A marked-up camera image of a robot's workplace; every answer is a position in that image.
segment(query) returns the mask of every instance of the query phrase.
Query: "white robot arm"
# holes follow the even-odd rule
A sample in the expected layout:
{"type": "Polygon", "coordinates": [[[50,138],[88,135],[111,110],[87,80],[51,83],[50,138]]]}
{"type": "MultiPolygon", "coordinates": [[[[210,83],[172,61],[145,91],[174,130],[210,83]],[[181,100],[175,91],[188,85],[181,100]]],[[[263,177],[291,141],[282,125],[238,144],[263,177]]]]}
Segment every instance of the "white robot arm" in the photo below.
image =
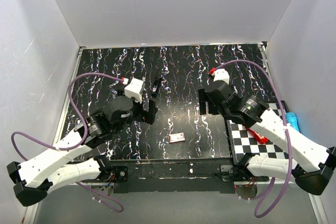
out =
{"type": "Polygon", "coordinates": [[[88,126],[88,136],[77,148],[59,150],[81,142],[84,133],[83,122],[55,145],[56,150],[48,149],[22,163],[10,163],[7,170],[15,184],[15,195],[22,205],[33,205],[59,187],[86,179],[110,181],[113,175],[114,182],[125,181],[127,167],[112,166],[104,156],[97,156],[78,164],[68,163],[109,141],[113,134],[122,131],[133,121],[153,124],[157,108],[155,101],[149,99],[148,111],[143,109],[143,89],[143,81],[133,78],[124,90],[118,90],[115,100],[91,114],[84,122],[88,126]]]}
{"type": "MultiPolygon", "coordinates": [[[[244,125],[288,152],[285,129],[288,129],[292,156],[295,162],[291,171],[291,181],[303,190],[321,195],[336,167],[335,147],[326,148],[308,139],[290,125],[284,126],[282,119],[255,96],[241,98],[229,83],[229,75],[224,69],[212,71],[213,82],[198,91],[200,114],[208,112],[221,114],[224,118],[244,125]]],[[[288,160],[245,154],[229,175],[232,178],[268,176],[285,179],[288,174],[288,160]]]]}

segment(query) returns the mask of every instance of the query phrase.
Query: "blue bottle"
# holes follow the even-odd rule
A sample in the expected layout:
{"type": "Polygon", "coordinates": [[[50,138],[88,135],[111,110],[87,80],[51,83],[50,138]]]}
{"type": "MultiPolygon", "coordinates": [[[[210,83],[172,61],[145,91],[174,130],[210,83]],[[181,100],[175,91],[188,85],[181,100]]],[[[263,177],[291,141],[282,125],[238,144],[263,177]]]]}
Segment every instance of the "blue bottle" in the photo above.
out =
{"type": "Polygon", "coordinates": [[[286,113],[286,121],[287,123],[290,123],[290,126],[292,126],[295,130],[300,132],[299,125],[298,125],[298,119],[293,112],[286,113]]]}

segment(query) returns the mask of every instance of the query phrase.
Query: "black marbled table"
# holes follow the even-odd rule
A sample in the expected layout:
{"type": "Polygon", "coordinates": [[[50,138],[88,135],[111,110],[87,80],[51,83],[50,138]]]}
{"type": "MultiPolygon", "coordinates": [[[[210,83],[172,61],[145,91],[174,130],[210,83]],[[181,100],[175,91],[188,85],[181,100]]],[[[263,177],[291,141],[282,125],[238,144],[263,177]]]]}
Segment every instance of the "black marbled table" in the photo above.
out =
{"type": "MultiPolygon", "coordinates": [[[[220,115],[199,114],[197,90],[207,83],[210,69],[233,59],[251,60],[266,69],[257,44],[84,49],[77,75],[101,72],[119,78],[143,76],[145,103],[157,67],[163,65],[165,74],[156,99],[159,111],[155,123],[135,122],[79,160],[99,154],[110,159],[231,157],[224,119],[220,115]],[[169,135],[174,133],[184,133],[185,141],[170,144],[169,135]]],[[[240,63],[226,70],[239,94],[254,94],[264,101],[275,99],[268,81],[254,66],[240,63]]],[[[75,84],[72,95],[86,117],[114,99],[118,85],[121,84],[106,78],[87,77],[75,84]]],[[[70,107],[62,136],[77,121],[78,116],[70,107]]]]}

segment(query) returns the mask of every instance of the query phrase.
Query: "checkerboard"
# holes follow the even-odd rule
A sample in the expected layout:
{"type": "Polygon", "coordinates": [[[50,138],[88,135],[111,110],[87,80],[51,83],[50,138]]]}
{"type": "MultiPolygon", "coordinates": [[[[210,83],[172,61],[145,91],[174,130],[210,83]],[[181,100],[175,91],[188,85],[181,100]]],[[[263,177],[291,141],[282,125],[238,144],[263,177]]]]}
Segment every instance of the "checkerboard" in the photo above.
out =
{"type": "MultiPolygon", "coordinates": [[[[278,103],[268,103],[268,105],[278,116],[281,116],[281,110],[278,103]]],[[[285,108],[285,111],[288,112],[284,101],[282,101],[282,105],[285,108]]],[[[231,120],[226,120],[226,124],[235,164],[241,160],[245,153],[256,153],[260,156],[288,159],[288,154],[271,141],[267,141],[266,144],[259,144],[250,132],[248,132],[241,124],[233,123],[231,120]]]]}

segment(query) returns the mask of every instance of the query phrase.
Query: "red clip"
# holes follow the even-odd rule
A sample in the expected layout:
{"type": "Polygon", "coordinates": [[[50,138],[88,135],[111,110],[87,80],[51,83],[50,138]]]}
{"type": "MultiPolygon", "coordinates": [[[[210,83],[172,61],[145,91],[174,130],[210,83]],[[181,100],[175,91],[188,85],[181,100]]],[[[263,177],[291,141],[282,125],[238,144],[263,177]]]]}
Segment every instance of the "red clip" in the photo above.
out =
{"type": "Polygon", "coordinates": [[[211,74],[211,75],[212,75],[212,74],[215,72],[215,70],[216,70],[216,69],[215,69],[215,68],[213,68],[212,70],[210,70],[209,74],[211,74]]]}
{"type": "Polygon", "coordinates": [[[266,137],[259,135],[257,132],[254,132],[251,129],[247,130],[252,134],[252,136],[257,140],[259,144],[266,144],[268,142],[268,139],[266,137]]]}

